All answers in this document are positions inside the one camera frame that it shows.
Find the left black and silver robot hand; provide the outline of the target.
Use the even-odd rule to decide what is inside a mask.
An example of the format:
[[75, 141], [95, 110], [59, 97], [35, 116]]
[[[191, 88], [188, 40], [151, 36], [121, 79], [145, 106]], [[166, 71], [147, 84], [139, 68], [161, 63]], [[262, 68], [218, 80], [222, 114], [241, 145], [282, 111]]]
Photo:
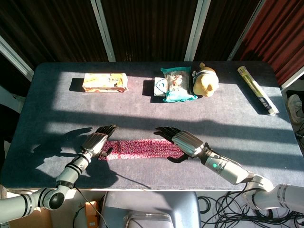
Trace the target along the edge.
[[113, 132], [118, 128], [117, 125], [112, 124], [108, 126], [99, 127], [94, 133], [90, 134], [83, 145], [81, 146], [84, 154], [89, 154], [93, 157], [107, 157], [112, 153], [113, 148], [110, 147], [107, 151], [103, 151], [103, 147]]

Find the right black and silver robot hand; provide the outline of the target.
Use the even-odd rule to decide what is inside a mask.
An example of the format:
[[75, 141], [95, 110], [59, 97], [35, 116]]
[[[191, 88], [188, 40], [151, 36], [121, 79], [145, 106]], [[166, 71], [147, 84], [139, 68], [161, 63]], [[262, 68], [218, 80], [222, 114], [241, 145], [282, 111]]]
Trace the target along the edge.
[[203, 142], [193, 134], [182, 131], [174, 127], [157, 127], [153, 133], [159, 135], [167, 141], [177, 146], [182, 152], [178, 158], [167, 157], [167, 159], [173, 163], [181, 163], [191, 158], [199, 158], [200, 162], [205, 165], [211, 148], [206, 142]]

